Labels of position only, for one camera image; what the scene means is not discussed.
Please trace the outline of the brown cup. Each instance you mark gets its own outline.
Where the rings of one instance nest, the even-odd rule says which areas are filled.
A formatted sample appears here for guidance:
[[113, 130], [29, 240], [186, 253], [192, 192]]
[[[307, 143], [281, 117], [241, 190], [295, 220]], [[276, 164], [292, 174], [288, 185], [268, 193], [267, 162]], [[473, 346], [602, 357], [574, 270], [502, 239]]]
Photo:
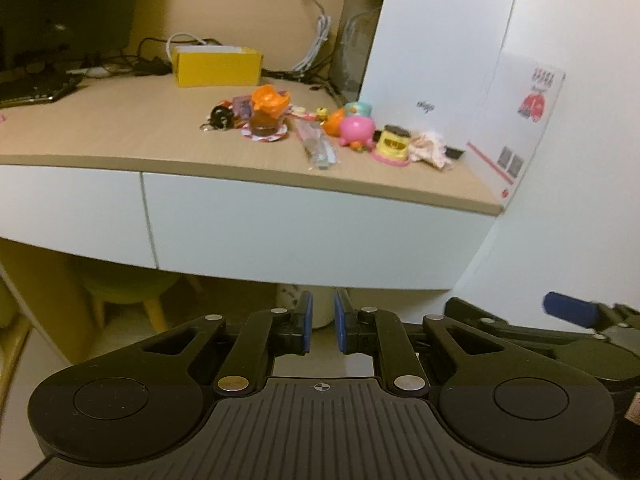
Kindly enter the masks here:
[[241, 128], [242, 136], [255, 142], [277, 142], [288, 135], [288, 126], [283, 115], [272, 117], [255, 112]]

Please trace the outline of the black round keychain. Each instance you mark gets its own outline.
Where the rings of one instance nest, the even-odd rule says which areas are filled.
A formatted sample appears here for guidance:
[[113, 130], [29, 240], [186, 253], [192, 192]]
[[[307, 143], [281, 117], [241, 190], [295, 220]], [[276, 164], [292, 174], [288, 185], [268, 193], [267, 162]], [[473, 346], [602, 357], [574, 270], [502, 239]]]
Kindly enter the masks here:
[[235, 117], [231, 107], [219, 104], [209, 113], [209, 116], [200, 125], [202, 131], [227, 131], [235, 127]]

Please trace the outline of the pink white cloth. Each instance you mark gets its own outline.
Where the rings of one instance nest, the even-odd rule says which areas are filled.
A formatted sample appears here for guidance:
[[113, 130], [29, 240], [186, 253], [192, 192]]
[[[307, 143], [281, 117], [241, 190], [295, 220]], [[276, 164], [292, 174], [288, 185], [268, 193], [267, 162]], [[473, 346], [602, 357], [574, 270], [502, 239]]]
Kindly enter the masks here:
[[446, 149], [444, 139], [435, 131], [413, 133], [409, 140], [409, 160], [425, 162], [437, 170], [444, 170], [451, 165]]

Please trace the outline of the black keyboard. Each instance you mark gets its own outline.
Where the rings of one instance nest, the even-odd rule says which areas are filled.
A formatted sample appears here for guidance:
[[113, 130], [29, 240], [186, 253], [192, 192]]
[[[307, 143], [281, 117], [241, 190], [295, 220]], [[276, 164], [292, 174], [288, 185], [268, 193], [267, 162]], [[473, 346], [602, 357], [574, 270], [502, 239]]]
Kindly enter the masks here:
[[0, 107], [53, 103], [74, 92], [81, 81], [78, 75], [50, 74], [2, 82]]

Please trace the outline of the large white cardboard box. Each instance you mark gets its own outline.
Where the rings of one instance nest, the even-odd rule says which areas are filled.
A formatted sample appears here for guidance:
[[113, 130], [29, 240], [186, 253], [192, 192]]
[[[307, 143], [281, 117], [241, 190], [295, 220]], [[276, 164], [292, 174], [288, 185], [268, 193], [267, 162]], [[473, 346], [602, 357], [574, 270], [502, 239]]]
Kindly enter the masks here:
[[547, 129], [565, 73], [506, 48], [516, 0], [384, 0], [360, 100], [381, 126], [460, 148], [501, 205]]

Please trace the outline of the clear plastic packet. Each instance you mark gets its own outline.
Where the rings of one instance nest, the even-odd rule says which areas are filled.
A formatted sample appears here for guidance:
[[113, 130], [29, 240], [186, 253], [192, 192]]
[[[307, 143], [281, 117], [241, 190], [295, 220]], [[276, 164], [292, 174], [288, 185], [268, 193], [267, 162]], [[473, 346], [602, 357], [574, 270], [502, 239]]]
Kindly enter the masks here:
[[328, 170], [337, 164], [337, 154], [318, 122], [295, 118], [293, 125], [311, 168]]

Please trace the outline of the yellow bell keychain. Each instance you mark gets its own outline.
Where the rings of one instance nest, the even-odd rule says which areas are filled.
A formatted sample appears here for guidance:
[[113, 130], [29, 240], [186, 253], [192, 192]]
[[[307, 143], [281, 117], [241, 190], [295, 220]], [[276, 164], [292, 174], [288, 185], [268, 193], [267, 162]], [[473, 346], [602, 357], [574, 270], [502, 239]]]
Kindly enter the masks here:
[[316, 109], [316, 121], [325, 122], [329, 118], [329, 110], [322, 106]]

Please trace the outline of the pink round pig toy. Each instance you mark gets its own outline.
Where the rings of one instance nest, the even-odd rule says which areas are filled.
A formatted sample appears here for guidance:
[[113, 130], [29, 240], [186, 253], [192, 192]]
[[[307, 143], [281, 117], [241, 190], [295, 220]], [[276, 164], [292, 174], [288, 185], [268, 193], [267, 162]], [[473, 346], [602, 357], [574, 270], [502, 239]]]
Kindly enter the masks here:
[[338, 144], [355, 151], [373, 148], [375, 122], [366, 116], [346, 116], [340, 125]]

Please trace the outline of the orange plastic bowl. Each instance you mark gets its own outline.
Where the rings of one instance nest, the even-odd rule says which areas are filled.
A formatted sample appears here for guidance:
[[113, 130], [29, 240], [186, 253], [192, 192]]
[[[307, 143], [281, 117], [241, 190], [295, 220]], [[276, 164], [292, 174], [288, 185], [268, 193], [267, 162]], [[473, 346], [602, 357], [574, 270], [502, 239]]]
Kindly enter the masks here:
[[272, 84], [264, 84], [252, 92], [250, 100], [255, 112], [278, 118], [290, 107], [291, 95], [288, 91], [277, 91]]

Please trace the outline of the yellow pudding cake toy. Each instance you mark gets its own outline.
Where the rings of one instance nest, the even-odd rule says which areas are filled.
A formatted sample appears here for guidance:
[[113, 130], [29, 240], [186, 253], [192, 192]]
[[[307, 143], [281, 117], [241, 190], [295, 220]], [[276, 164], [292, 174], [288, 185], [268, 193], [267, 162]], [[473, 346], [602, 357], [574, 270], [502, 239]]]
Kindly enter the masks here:
[[411, 134], [408, 130], [386, 125], [381, 130], [371, 155], [378, 162], [384, 162], [390, 166], [408, 166], [410, 138]]

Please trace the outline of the wooden stool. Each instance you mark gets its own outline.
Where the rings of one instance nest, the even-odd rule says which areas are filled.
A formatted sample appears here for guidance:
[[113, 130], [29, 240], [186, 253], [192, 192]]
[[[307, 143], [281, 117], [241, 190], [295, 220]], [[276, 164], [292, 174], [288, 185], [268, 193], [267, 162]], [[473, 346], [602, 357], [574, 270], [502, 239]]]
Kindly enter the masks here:
[[166, 332], [169, 324], [160, 296], [177, 284], [180, 278], [185, 278], [197, 295], [205, 292], [194, 275], [80, 257], [74, 258], [73, 265], [90, 296], [93, 317], [101, 330], [106, 325], [106, 304], [142, 304], [152, 329], [157, 333]]

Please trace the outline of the pink Volcano card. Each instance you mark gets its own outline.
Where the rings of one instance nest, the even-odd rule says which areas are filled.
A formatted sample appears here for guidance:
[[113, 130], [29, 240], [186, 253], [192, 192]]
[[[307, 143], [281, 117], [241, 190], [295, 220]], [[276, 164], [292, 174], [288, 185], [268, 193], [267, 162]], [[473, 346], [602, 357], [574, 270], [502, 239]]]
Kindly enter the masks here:
[[250, 122], [253, 115], [253, 103], [250, 95], [236, 96], [231, 101], [235, 128], [243, 128]]

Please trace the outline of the yellow cardboard box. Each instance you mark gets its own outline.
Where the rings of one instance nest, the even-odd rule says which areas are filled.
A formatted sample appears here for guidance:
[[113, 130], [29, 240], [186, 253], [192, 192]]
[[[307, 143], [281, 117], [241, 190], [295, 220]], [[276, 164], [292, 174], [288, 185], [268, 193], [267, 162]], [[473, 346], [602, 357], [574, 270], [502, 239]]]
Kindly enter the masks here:
[[180, 88], [251, 87], [262, 76], [262, 54], [231, 46], [178, 46], [172, 69]]

